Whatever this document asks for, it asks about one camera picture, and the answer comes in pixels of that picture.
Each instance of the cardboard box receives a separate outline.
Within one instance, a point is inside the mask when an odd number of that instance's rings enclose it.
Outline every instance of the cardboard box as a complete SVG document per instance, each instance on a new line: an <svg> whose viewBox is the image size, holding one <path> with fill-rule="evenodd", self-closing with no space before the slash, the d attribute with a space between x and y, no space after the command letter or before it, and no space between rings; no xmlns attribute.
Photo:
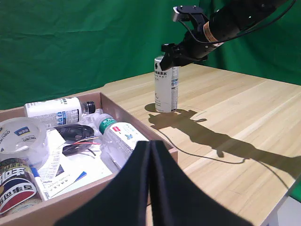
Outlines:
<svg viewBox="0 0 301 226"><path fill-rule="evenodd" d="M102 93L94 92L77 97L82 102L94 101L96 108L102 108L104 113L110 114L117 121L131 123L149 140L163 140L159 135L154 133L146 125L141 123ZM15 117L24 117L23 107L0 112L0 121ZM177 150L167 141L164 140L164 143L172 157L177 161ZM96 196L115 177L115 175L116 174L110 175L46 202L39 203L31 208L0 218L0 226L51 226L58 219L76 210Z"/></svg>

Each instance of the green backdrop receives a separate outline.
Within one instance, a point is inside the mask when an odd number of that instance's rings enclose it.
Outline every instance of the green backdrop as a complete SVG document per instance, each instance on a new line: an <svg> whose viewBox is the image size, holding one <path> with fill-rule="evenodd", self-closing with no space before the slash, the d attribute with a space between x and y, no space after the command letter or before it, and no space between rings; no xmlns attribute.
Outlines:
<svg viewBox="0 0 301 226"><path fill-rule="evenodd" d="M229 0L200 0L210 15ZM265 24L281 14L291 0L269 16ZM224 43L201 64L301 85L301 3L272 25Z"/></svg>
<svg viewBox="0 0 301 226"><path fill-rule="evenodd" d="M4 0L0 109L94 89L153 71L181 0ZM185 0L193 5L195 0Z"/></svg>

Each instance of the water bottle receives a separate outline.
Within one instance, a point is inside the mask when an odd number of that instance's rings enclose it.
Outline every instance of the water bottle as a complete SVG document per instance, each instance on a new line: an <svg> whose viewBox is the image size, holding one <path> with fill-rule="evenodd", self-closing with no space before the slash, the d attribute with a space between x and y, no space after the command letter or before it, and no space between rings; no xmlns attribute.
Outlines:
<svg viewBox="0 0 301 226"><path fill-rule="evenodd" d="M138 141L148 141L133 125L117 122L111 115L103 113L95 120L105 151L119 168L122 168L136 147Z"/></svg>
<svg viewBox="0 0 301 226"><path fill-rule="evenodd" d="M24 111L26 117L38 119L48 129L80 122L83 116L95 112L95 104L70 97L27 103Z"/></svg>

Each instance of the black object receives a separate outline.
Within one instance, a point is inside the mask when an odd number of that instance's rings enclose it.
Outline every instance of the black object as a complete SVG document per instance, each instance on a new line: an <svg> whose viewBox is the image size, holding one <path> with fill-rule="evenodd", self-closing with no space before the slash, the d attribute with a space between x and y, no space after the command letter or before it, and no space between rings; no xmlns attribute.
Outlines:
<svg viewBox="0 0 301 226"><path fill-rule="evenodd" d="M145 226L148 190L155 226L251 226L202 192L162 141L140 141L118 175L55 226Z"/></svg>
<svg viewBox="0 0 301 226"><path fill-rule="evenodd" d="M68 156L71 154L76 154L83 152L85 150L89 150L94 156L96 155L94 152L92 152L89 147L90 144L75 144L75 145L67 145L63 147L63 155Z"/></svg>
<svg viewBox="0 0 301 226"><path fill-rule="evenodd" d="M93 101L88 101L86 103L87 103L87 105L85 106L87 107L86 112L88 112L89 114L95 113L96 110L95 103Z"/></svg>
<svg viewBox="0 0 301 226"><path fill-rule="evenodd" d="M93 128L86 125L67 125L55 128L65 140L79 141L94 136Z"/></svg>
<svg viewBox="0 0 301 226"><path fill-rule="evenodd" d="M281 18L296 2L291 5L276 19L259 28L250 30L262 20L271 15L287 0L232 0L220 10L215 12L210 19L203 10L196 6L177 6L174 8L173 21L180 21L188 32L179 44L163 44L161 51L165 55L160 62L162 70L173 66L185 66L192 62L207 60L207 55L223 43L245 34L264 28ZM183 21L191 21L191 31Z"/></svg>

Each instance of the robotic arm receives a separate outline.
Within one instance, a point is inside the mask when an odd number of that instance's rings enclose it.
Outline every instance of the robotic arm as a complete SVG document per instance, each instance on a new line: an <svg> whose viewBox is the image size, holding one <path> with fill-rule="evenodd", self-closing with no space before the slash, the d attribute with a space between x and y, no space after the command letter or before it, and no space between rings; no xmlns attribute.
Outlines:
<svg viewBox="0 0 301 226"><path fill-rule="evenodd" d="M260 28L252 29L267 18L287 0L232 0L215 12L210 19L197 6L174 7L173 21L179 21L188 30L179 44L163 44L161 51L165 55L160 63L162 70L174 66L185 66L196 61L207 59L207 55L224 42L259 30L282 17L296 2L276 19ZM184 23L191 21L193 30Z"/></svg>

